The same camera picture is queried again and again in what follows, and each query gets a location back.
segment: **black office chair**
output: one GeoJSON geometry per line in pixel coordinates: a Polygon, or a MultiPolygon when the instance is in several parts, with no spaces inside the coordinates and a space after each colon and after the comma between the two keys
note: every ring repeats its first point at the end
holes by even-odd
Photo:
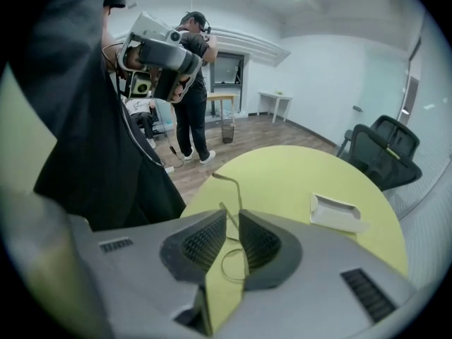
{"type": "Polygon", "coordinates": [[[347,162],[364,173],[381,191],[411,184],[421,169],[404,154],[388,147],[388,141],[362,124],[352,133],[347,162]]]}
{"type": "MultiPolygon", "coordinates": [[[[400,154],[410,159],[413,159],[415,156],[415,152],[420,143],[419,138],[397,119],[389,116],[381,116],[370,126],[370,129],[388,141],[390,149],[397,150],[400,154]]],[[[347,160],[347,154],[343,154],[343,151],[347,142],[351,140],[352,131],[348,130],[345,132],[344,142],[336,154],[337,157],[347,160]]]]}

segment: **wooden floor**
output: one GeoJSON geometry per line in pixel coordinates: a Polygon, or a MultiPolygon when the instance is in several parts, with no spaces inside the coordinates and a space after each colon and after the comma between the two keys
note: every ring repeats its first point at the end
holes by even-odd
{"type": "MultiPolygon", "coordinates": [[[[188,203],[191,200],[199,187],[214,171],[226,162],[250,150],[271,145],[300,145],[333,153],[334,147],[321,139],[281,120],[272,124],[271,119],[270,116],[237,119],[235,121],[234,142],[230,144],[222,142],[220,123],[210,124],[213,128],[206,129],[207,147],[217,153],[216,157],[207,165],[201,165],[199,156],[195,152],[191,161],[185,162],[182,167],[169,174],[185,202],[188,203]]],[[[168,134],[169,140],[178,152],[179,157],[183,158],[183,155],[179,152],[174,132],[170,131],[168,134]]],[[[157,154],[165,161],[167,166],[180,166],[181,161],[171,153],[166,138],[164,136],[158,137],[155,140],[157,154]]]]}

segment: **white sneaker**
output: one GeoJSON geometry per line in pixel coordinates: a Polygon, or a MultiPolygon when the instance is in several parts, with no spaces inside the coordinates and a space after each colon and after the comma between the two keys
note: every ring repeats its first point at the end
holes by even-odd
{"type": "Polygon", "coordinates": [[[195,150],[193,149],[193,147],[191,147],[191,154],[184,156],[184,160],[186,161],[190,161],[193,158],[193,154],[195,153],[195,150]]]}
{"type": "Polygon", "coordinates": [[[216,153],[214,150],[211,150],[209,153],[210,153],[210,155],[204,161],[199,161],[202,165],[209,163],[211,160],[213,160],[215,158],[216,153]]]}
{"type": "Polygon", "coordinates": [[[155,149],[155,147],[157,147],[157,145],[155,144],[154,138],[148,139],[148,142],[153,149],[155,149]]]}

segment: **person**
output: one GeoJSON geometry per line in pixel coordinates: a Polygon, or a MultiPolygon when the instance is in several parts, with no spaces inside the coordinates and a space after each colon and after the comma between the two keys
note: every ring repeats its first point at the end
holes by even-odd
{"type": "Polygon", "coordinates": [[[152,148],[156,147],[154,141],[153,124],[155,119],[155,101],[154,99],[129,99],[126,102],[126,108],[132,119],[142,126],[144,134],[152,148]]]}
{"type": "MultiPolygon", "coordinates": [[[[176,30],[182,33],[181,44],[190,52],[199,55],[204,61],[213,63],[218,55],[217,37],[210,35],[208,42],[202,36],[205,32],[206,17],[194,11],[186,14],[176,30]]],[[[177,142],[185,160],[193,157],[193,148],[190,143],[190,130],[195,149],[199,154],[201,164],[210,162],[215,157],[215,151],[210,152],[206,144],[206,107],[207,90],[204,77],[199,70],[196,80],[187,91],[184,99],[174,105],[177,118],[177,142]]]]}
{"type": "MultiPolygon", "coordinates": [[[[34,191],[86,218],[95,231],[171,220],[185,209],[165,169],[143,154],[161,164],[125,114],[142,150],[129,135],[126,108],[109,77],[121,45],[108,33],[107,19],[112,8],[125,5],[49,0],[9,61],[30,106],[57,139],[34,191]]],[[[138,63],[133,50],[127,64],[138,63]]]]}

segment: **yellow round table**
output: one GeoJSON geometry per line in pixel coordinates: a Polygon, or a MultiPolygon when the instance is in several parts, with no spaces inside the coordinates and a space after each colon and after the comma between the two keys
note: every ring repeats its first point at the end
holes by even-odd
{"type": "MultiPolygon", "coordinates": [[[[362,234],[338,232],[408,275],[405,242],[396,214],[367,177],[339,158],[311,148],[279,145],[245,153],[222,166],[217,173],[238,181],[243,208],[306,224],[309,224],[312,193],[356,206],[362,221],[368,222],[370,228],[362,234]]],[[[182,217],[219,209],[220,203],[236,215],[239,211],[237,187],[233,182],[210,177],[182,217]]],[[[227,225],[228,234],[236,230],[230,220],[227,225]]],[[[213,331],[234,311],[242,297],[242,283],[228,280],[221,270],[225,254],[239,248],[239,242],[227,239],[206,276],[213,331]]]]}

